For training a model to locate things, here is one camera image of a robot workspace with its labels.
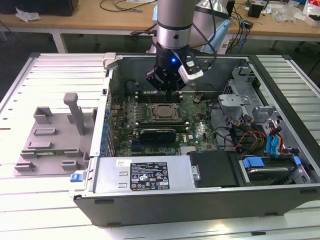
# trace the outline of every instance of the black cable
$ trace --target black cable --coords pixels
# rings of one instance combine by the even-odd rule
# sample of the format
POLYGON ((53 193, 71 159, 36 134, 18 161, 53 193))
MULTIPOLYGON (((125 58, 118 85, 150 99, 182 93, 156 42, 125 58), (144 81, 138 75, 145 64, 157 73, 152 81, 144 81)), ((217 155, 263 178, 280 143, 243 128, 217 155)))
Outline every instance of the black cable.
POLYGON ((99 6, 100 6, 101 9, 106 10, 106 11, 108 11, 108 12, 126 12, 126 11, 129 11, 129 10, 132 10, 132 9, 136 9, 136 8, 138 8, 138 7, 142 7, 142 6, 144 6, 144 5, 152 4, 152 3, 156 2, 157 0, 154 0, 154 1, 151 1, 151 2, 146 2, 146 3, 140 4, 140 5, 138 5, 138 6, 126 8, 126 9, 124 9, 124 10, 112 10, 112 9, 104 8, 104 7, 102 6, 102 4, 103 4, 105 1, 106 1, 106 0, 102 0, 102 1, 100 2, 99 6))
POLYGON ((152 26, 148 27, 146 30, 143 30, 143 31, 133 31, 130 33, 130 36, 133 37, 133 36, 138 36, 140 34, 152 34, 153 31, 151 31, 151 29, 153 29, 155 26, 157 25, 157 23, 153 24, 152 26))
POLYGON ((313 65, 313 67, 311 68, 308 77, 310 77, 311 73, 315 70, 316 66, 320 63, 320 59, 315 63, 315 65, 313 65))
POLYGON ((210 83, 202 83, 200 84, 197 89, 195 90, 196 93, 199 93, 200 87, 202 86, 210 86, 215 92, 219 92, 212 84, 210 83))
MULTIPOLYGON (((241 42, 241 37, 238 38, 238 36, 239 36, 239 34, 240 34, 240 36, 242 36, 243 33, 244 33, 244 27, 243 27, 243 24, 242 24, 243 18, 242 18, 241 15, 237 12, 237 9, 236 9, 235 6, 233 6, 233 9, 234 9, 233 13, 234 13, 234 14, 236 15, 236 17, 237 17, 236 20, 237 20, 237 22, 238 22, 238 24, 239 24, 239 28, 238 28, 238 32, 237 32, 235 38, 233 38, 233 40, 232 40, 230 46, 227 48, 226 52, 232 51, 232 49, 233 49, 234 47, 236 47, 236 46, 239 45, 239 43, 241 42)), ((249 29, 249 31, 247 31, 247 30, 245 30, 245 31, 246 31, 246 34, 245 34, 245 38, 244 38, 244 40, 243 40, 243 41, 244 41, 243 44, 245 44, 245 42, 247 41, 247 37, 248 37, 248 35, 249 35, 249 33, 250 33, 250 29, 249 29)))
POLYGON ((216 37, 217 26, 216 26, 214 6, 212 5, 212 1, 211 0, 209 1, 209 3, 210 3, 211 15, 212 15, 212 21, 213 21, 213 35, 208 40, 211 43, 213 41, 213 39, 215 39, 215 37, 216 37))
MULTIPOLYGON (((121 1, 118 1, 118 2, 115 2, 115 0, 112 0, 112 4, 119 10, 126 10, 126 8, 123 8, 121 6, 118 6, 119 3, 123 3, 125 2, 126 0, 121 0, 121 1)), ((138 12, 138 13, 142 13, 142 10, 139 10, 139 9, 129 9, 129 10, 126 10, 128 12, 138 12)))
POLYGON ((211 48, 211 50, 213 51, 214 54, 214 58, 213 60, 208 64, 208 68, 214 64, 214 62, 217 60, 217 51, 215 50, 215 48, 212 46, 211 41, 209 41, 206 36, 200 31, 200 29, 194 24, 192 23, 192 26, 195 28, 195 30, 201 35, 201 37, 205 40, 205 42, 209 45, 209 47, 211 48))
POLYGON ((17 39, 21 43, 25 50, 27 50, 27 52, 31 54, 32 51, 30 51, 30 49, 20 40, 20 38, 18 38, 1 20, 0 23, 13 35, 15 39, 17 39))
POLYGON ((214 62, 217 60, 217 51, 215 50, 215 48, 211 44, 211 42, 215 39, 216 34, 217 34, 217 25, 216 25, 216 19, 215 19, 214 6, 212 5, 211 1, 209 1, 209 3, 210 3, 211 16, 212 16, 212 21, 213 21, 213 35, 209 39, 207 39, 206 36, 200 31, 200 29, 194 23, 192 23, 193 27, 196 29, 196 31, 201 35, 201 37, 205 40, 205 42, 209 45, 209 47, 213 51, 214 58, 213 58, 213 60, 211 62, 209 62, 208 68, 212 64, 214 64, 214 62))

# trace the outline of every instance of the white table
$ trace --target white table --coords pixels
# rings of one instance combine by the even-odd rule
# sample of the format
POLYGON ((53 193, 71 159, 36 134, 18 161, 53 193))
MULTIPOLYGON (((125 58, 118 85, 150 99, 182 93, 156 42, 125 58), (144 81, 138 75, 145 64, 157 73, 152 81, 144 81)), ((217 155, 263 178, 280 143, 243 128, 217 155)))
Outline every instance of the white table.
POLYGON ((67 113, 64 93, 77 92, 83 112, 98 106, 105 77, 102 54, 42 54, 29 58, 0 103, 0 239, 249 239, 320 237, 320 201, 284 216, 248 217, 98 228, 69 197, 69 176, 14 177, 37 106, 67 113), (266 232, 252 236, 251 232, 266 232))

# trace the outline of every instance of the robotic arm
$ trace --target robotic arm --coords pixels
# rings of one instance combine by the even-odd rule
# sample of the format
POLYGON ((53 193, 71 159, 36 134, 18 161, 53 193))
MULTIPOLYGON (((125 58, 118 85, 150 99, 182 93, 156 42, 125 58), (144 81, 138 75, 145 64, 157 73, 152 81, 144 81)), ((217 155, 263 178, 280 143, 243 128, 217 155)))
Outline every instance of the robotic arm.
POLYGON ((189 46, 196 3, 158 0, 156 60, 146 79, 157 90, 166 92, 167 99, 204 74, 189 46))

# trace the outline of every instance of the warning label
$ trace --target warning label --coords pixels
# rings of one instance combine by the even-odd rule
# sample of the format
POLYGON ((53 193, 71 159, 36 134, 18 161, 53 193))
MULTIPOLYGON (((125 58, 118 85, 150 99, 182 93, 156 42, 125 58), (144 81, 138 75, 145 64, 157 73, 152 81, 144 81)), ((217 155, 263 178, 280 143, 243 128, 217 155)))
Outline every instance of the warning label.
POLYGON ((132 191, 170 189, 166 162, 131 163, 132 191))

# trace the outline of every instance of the cable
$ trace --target cable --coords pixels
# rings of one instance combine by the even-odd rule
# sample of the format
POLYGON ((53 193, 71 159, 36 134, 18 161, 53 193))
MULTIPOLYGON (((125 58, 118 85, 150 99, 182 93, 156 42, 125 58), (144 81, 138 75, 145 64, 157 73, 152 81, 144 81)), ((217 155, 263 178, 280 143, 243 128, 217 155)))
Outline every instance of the cable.
POLYGON ((129 11, 129 10, 132 10, 132 9, 136 9, 136 8, 138 8, 138 7, 142 7, 142 6, 144 6, 144 5, 152 4, 152 3, 156 2, 157 0, 154 0, 154 1, 151 1, 151 2, 146 2, 146 3, 140 4, 140 5, 138 5, 138 6, 130 7, 130 8, 124 8, 123 10, 112 10, 112 9, 104 8, 104 7, 102 6, 102 4, 103 4, 105 1, 106 1, 106 0, 102 0, 102 1, 100 2, 100 4, 99 4, 100 8, 103 9, 103 10, 106 10, 106 11, 108 11, 108 12, 115 12, 115 13, 117 13, 117 12, 126 12, 126 11, 129 11))
POLYGON ((313 65, 313 67, 311 68, 308 77, 310 77, 311 73, 315 70, 316 66, 320 63, 320 59, 315 63, 315 65, 313 65))
POLYGON ((197 47, 200 47, 200 46, 203 46, 203 45, 209 45, 209 47, 211 48, 213 54, 214 54, 214 58, 211 62, 208 63, 208 69, 210 69, 210 66, 212 64, 215 63, 215 61, 217 60, 217 51, 215 50, 215 48, 212 46, 211 42, 215 39, 216 37, 216 34, 217 34, 217 25, 216 25, 216 19, 215 19, 215 11, 214 11, 214 7, 212 5, 212 2, 211 0, 209 1, 210 3, 210 8, 211 8, 211 16, 212 16, 212 22, 213 22, 213 35, 207 39, 206 36, 200 31, 200 29, 194 24, 192 23, 193 27, 196 29, 196 31, 201 35, 201 37, 203 38, 203 40, 205 40, 205 43, 201 43, 201 44, 195 44, 194 46, 192 46, 192 48, 197 48, 197 47))
POLYGON ((209 41, 206 36, 200 31, 200 29, 194 24, 192 23, 192 26, 195 28, 195 30, 201 35, 201 37, 203 38, 203 40, 205 40, 205 43, 203 45, 208 44, 209 47, 211 48, 211 50, 213 51, 213 53, 216 53, 215 48, 212 46, 211 41, 209 41))
POLYGON ((20 38, 18 38, 1 20, 0 23, 21 43, 22 46, 24 46, 25 50, 31 54, 30 49, 20 40, 20 38))
MULTIPOLYGON (((118 6, 119 3, 122 3, 122 2, 125 2, 125 1, 126 0, 121 0, 121 1, 115 2, 115 0, 112 0, 112 4, 119 10, 126 10, 126 8, 118 6)), ((138 13, 142 13, 143 12, 142 10, 137 9, 137 8, 129 9, 129 10, 126 10, 126 11, 128 11, 128 12, 138 12, 138 13)))
POLYGON ((238 32, 237 32, 236 36, 233 38, 233 40, 232 40, 230 46, 227 48, 226 52, 228 52, 228 51, 231 52, 234 47, 239 46, 239 44, 240 44, 240 47, 237 50, 237 53, 239 53, 241 51, 243 45, 247 41, 247 37, 250 34, 251 30, 250 29, 249 30, 246 29, 244 21, 243 21, 243 18, 241 17, 240 14, 238 14, 236 7, 233 7, 233 8, 234 8, 233 13, 236 16, 232 16, 231 18, 237 20, 239 28, 238 28, 238 32))
POLYGON ((209 0, 209 3, 210 3, 211 15, 212 15, 212 21, 213 21, 213 35, 208 40, 211 43, 213 41, 213 39, 215 39, 215 37, 216 37, 217 26, 216 26, 214 6, 212 5, 212 1, 211 0, 209 0))
POLYGON ((146 30, 143 30, 143 31, 133 31, 130 33, 130 36, 133 37, 133 36, 138 36, 138 35, 141 35, 141 34, 153 34, 155 33, 154 31, 151 31, 151 29, 153 29, 157 24, 153 24, 152 26, 148 27, 146 30))
POLYGON ((197 89, 195 90, 196 93, 199 93, 200 87, 202 86, 210 86, 215 92, 219 92, 212 84, 210 83, 202 83, 200 84, 197 89))

